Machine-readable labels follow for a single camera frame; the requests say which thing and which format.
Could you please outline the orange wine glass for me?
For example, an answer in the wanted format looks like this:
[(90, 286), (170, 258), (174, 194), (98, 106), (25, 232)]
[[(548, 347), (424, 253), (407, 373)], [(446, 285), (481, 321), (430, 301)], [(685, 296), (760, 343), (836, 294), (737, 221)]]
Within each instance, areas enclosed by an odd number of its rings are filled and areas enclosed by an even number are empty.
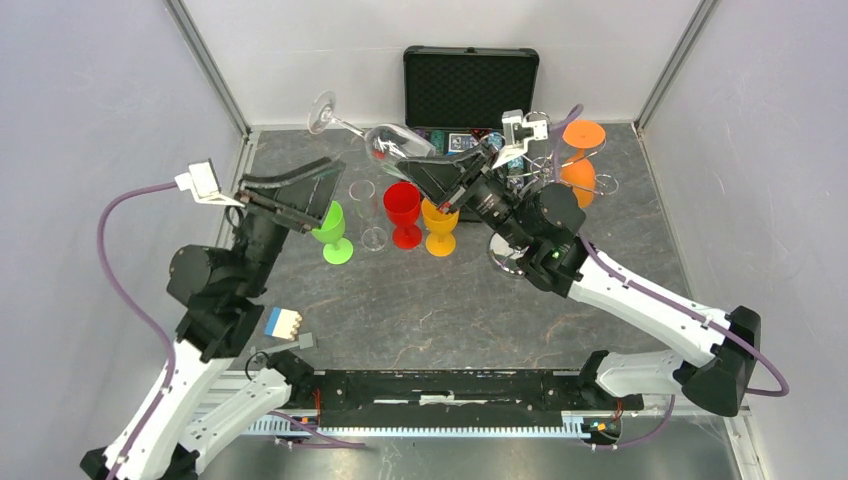
[(604, 128), (590, 120), (574, 120), (564, 130), (564, 143), (575, 149), (560, 168), (560, 181), (570, 186), (580, 208), (588, 207), (594, 200), (596, 171), (588, 158), (597, 147), (604, 144)]

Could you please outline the yellow wine glass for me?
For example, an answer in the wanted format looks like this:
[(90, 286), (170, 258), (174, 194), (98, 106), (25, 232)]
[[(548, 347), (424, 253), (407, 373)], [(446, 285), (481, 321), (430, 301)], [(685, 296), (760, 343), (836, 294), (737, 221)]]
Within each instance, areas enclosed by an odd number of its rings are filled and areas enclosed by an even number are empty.
[(459, 213), (442, 213), (435, 204), (428, 199), (421, 203), (421, 215), (428, 230), (425, 240), (427, 251), (436, 257), (451, 255), (456, 248), (456, 239), (453, 230), (459, 221)]

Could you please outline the clear wine glass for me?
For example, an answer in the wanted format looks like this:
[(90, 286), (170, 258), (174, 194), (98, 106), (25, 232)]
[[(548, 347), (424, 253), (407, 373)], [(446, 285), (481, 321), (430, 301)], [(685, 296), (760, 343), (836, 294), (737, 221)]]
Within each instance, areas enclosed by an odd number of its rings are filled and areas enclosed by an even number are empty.
[(408, 127), (384, 123), (363, 130), (339, 118), (335, 108), (336, 94), (324, 91), (312, 104), (307, 121), (309, 132), (317, 135), (330, 126), (350, 131), (363, 140), (368, 158), (386, 174), (407, 181), (408, 178), (397, 167), (399, 161), (436, 156), (436, 148)]
[(379, 225), (375, 185), (370, 180), (357, 180), (350, 185), (348, 193), (362, 221), (362, 245), (371, 252), (383, 250), (388, 243), (388, 233)]

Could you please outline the red wine glass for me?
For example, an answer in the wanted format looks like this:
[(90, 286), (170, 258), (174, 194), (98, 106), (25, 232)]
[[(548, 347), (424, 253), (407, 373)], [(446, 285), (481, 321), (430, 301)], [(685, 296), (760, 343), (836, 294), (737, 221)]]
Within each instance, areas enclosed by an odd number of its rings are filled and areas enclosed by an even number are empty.
[(417, 225), (421, 210), (419, 190), (409, 182), (394, 183), (383, 195), (383, 206), (394, 226), (391, 234), (394, 245), (405, 250), (416, 248), (422, 240)]

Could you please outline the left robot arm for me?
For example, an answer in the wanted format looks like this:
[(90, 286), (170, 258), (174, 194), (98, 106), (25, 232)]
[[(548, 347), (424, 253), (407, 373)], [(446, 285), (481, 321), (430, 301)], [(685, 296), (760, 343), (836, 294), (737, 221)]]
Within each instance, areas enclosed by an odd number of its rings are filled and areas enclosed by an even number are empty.
[(247, 174), (233, 194), (222, 190), (208, 160), (176, 176), (173, 187), (197, 203), (243, 215), (230, 247), (187, 245), (174, 254), (167, 292), (184, 316), (165, 340), (163, 369), (132, 420), (110, 445), (81, 459), (89, 478), (195, 479), (255, 421), (312, 399), (310, 367), (283, 352), (212, 411), (196, 413), (257, 326), (258, 298), (286, 238), (322, 225), (344, 171), (342, 161), (325, 157), (281, 175)]

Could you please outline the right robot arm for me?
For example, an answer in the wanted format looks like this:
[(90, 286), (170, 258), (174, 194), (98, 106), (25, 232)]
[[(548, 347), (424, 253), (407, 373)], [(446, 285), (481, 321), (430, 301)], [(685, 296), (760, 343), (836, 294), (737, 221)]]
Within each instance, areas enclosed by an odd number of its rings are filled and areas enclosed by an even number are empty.
[(537, 289), (606, 311), (667, 347), (592, 354), (577, 382), (580, 400), (602, 408), (615, 397), (682, 395), (712, 414), (736, 416), (762, 361), (760, 315), (698, 303), (626, 269), (580, 234), (586, 213), (569, 187), (549, 183), (518, 195), (493, 170), (495, 156), (480, 145), (403, 159), (397, 168), (441, 212), (474, 212), (519, 252), (516, 264)]

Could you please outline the green wine glass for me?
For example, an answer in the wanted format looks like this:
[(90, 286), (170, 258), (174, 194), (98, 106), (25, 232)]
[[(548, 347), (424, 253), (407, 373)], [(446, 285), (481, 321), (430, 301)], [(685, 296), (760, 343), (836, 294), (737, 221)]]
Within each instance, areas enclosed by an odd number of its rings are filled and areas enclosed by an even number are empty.
[(353, 244), (345, 237), (346, 223), (342, 206), (333, 201), (319, 228), (311, 230), (311, 235), (323, 244), (322, 255), (332, 265), (342, 265), (353, 256)]

